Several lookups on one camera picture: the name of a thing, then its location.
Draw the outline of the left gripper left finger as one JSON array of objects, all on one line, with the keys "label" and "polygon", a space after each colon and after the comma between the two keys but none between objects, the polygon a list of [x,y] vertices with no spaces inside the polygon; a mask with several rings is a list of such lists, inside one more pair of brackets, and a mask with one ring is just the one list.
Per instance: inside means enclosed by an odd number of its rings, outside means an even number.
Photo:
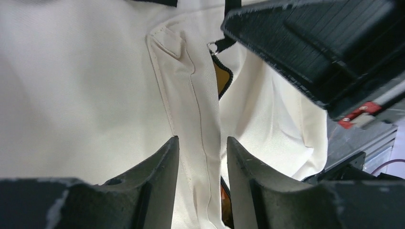
[{"label": "left gripper left finger", "polygon": [[0,181],[3,229],[169,229],[179,166],[179,139],[102,185],[76,178]]}]

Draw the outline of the cream canvas backpack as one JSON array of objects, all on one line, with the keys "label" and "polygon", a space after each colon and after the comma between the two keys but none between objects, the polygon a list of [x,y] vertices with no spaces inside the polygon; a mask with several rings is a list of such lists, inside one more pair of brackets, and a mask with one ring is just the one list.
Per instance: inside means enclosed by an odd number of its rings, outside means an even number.
[{"label": "cream canvas backpack", "polygon": [[[0,175],[101,183],[178,136],[174,229],[223,229],[226,140],[303,180],[327,115],[239,44],[216,58],[222,0],[0,3]],[[233,73],[219,99],[213,59]]]}]

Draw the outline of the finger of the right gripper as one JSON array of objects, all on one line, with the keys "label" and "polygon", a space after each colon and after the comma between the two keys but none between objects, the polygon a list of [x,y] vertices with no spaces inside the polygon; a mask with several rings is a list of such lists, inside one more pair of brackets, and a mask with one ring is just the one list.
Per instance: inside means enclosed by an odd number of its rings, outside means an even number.
[{"label": "finger of the right gripper", "polygon": [[221,29],[334,120],[405,79],[402,0],[269,0],[231,10]]}]

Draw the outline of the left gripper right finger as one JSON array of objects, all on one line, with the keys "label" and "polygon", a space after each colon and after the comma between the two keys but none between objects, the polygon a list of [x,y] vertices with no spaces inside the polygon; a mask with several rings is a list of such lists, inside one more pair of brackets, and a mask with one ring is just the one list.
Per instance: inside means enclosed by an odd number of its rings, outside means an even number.
[{"label": "left gripper right finger", "polygon": [[356,166],[360,152],[302,182],[227,139],[231,206],[237,229],[402,229],[405,181],[368,174]]}]

